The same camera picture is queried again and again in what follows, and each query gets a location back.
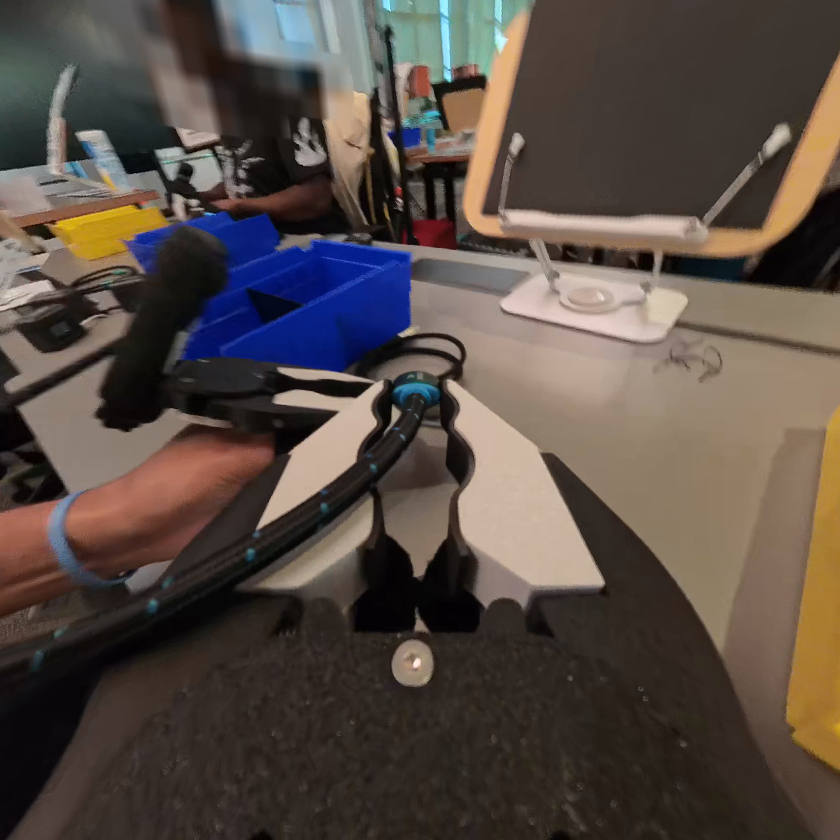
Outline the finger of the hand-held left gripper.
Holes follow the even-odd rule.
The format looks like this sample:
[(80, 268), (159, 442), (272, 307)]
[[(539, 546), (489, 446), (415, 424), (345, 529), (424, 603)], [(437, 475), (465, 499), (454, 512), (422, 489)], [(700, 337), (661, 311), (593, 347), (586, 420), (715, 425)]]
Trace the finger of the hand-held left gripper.
[(374, 381), (351, 374), (280, 366), (273, 400), (350, 400), (361, 396)]

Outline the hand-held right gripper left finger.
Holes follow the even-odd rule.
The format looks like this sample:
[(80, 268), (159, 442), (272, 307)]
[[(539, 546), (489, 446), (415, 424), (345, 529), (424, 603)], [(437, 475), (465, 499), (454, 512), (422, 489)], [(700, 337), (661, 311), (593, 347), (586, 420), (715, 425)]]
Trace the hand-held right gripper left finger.
[[(370, 383), (343, 405), (327, 423), (294, 447), (266, 508), (257, 523), (263, 531), (293, 508), (342, 475), (363, 456), (373, 435), (392, 421), (392, 401), (383, 382)], [(324, 526), (302, 546), (270, 563), (238, 586), (256, 596), (290, 596), (301, 603), (329, 599), (344, 613), (355, 613), (356, 628), (409, 631), (417, 625), (414, 611), (417, 581), (411, 561), (394, 541), (385, 538), (392, 578), (376, 592), (368, 590), (364, 553), (384, 537), (382, 502), (367, 493)]]

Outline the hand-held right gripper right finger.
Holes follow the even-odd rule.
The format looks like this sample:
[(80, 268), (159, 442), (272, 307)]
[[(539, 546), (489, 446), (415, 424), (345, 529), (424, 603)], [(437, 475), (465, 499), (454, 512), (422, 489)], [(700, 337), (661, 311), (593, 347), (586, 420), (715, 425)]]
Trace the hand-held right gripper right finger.
[(425, 626), (473, 632), (498, 601), (528, 614), (545, 597), (601, 594), (605, 578), (550, 470), (556, 458), (457, 383), (444, 386), (440, 418), (457, 487), (419, 584)]

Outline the blue plastic bin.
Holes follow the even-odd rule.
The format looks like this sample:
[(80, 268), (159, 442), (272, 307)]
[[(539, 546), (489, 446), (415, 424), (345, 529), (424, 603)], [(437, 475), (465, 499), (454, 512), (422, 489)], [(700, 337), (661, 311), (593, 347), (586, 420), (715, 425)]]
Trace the blue plastic bin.
[(314, 239), (228, 273), (182, 360), (235, 358), (342, 372), (412, 323), (404, 250)]
[(227, 250), (228, 264), (232, 268), (269, 255), (280, 243), (280, 235), (267, 215), (234, 220), (227, 213), (205, 215), (186, 223), (156, 228), (123, 242), (143, 271), (149, 274), (156, 269), (162, 244), (180, 227), (201, 229), (219, 239)]

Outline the person's left forearm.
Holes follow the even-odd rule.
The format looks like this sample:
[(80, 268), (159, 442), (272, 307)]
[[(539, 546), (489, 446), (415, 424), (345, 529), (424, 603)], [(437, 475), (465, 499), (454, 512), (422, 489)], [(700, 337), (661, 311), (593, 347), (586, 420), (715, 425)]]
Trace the person's left forearm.
[(56, 501), (1, 514), (1, 617), (66, 595), (74, 589), (48, 540)]

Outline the grey desk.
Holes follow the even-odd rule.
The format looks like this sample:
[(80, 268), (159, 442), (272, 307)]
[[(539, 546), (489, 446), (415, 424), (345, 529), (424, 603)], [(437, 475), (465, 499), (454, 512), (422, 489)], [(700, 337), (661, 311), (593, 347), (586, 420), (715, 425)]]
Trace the grey desk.
[[(467, 392), (549, 458), (605, 578), (473, 632), (367, 631), (235, 585), (337, 518), (256, 527), (257, 489), (149, 594), (2, 654), (2, 838), (838, 838), (838, 773), (789, 739), (806, 544), (838, 356), (699, 327), (664, 345), (415, 294), (462, 329)], [(374, 446), (384, 537), (430, 554), (457, 487), (414, 492), (419, 424)]]

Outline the person's left hand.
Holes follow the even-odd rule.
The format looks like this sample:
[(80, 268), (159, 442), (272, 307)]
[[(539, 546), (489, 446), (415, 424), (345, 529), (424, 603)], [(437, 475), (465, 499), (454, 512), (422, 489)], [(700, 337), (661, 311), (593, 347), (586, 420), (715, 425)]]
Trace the person's left hand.
[(173, 560), (275, 460), (270, 434), (189, 426), (127, 474), (84, 491), (66, 535), (83, 567), (105, 579)]

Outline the black power adapter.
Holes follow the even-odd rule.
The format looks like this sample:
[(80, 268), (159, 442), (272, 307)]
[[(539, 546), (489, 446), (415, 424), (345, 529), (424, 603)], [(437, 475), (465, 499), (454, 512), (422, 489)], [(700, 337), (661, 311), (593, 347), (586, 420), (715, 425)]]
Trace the black power adapter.
[(60, 352), (87, 335), (81, 320), (67, 307), (57, 304), (36, 308), (19, 316), (16, 330), (41, 353)]

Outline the yellow plastic bin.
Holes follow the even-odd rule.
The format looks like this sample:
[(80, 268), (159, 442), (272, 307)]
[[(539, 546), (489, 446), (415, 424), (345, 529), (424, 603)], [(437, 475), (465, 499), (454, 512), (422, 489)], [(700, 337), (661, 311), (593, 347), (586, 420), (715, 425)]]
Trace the yellow plastic bin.
[(79, 259), (95, 260), (127, 251), (126, 242), (136, 235), (168, 225), (154, 207), (121, 206), (99, 213), (48, 224), (50, 233)]
[(839, 411), (826, 427), (785, 719), (792, 740), (839, 771)]

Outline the blue wristband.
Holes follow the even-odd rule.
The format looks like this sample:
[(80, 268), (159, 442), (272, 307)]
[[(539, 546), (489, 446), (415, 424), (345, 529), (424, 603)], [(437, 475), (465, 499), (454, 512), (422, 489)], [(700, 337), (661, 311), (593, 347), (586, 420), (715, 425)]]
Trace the blue wristband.
[(59, 570), (77, 587), (92, 591), (107, 590), (119, 585), (126, 585), (138, 573), (138, 570), (128, 570), (112, 579), (105, 579), (93, 573), (81, 563), (75, 550), (70, 545), (67, 534), (67, 517), (72, 505), (81, 497), (85, 490), (71, 493), (57, 502), (49, 514), (46, 527), (46, 537), (54, 560)]

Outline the wooden book stand black panel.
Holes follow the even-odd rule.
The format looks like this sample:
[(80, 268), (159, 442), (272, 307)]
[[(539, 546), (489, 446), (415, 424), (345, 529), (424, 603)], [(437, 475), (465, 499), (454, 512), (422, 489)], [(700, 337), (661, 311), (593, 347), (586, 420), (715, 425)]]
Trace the wooden book stand black panel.
[(509, 316), (662, 342), (664, 257), (766, 251), (837, 157), (839, 2), (535, 2), (506, 37), (464, 209), (537, 257)]

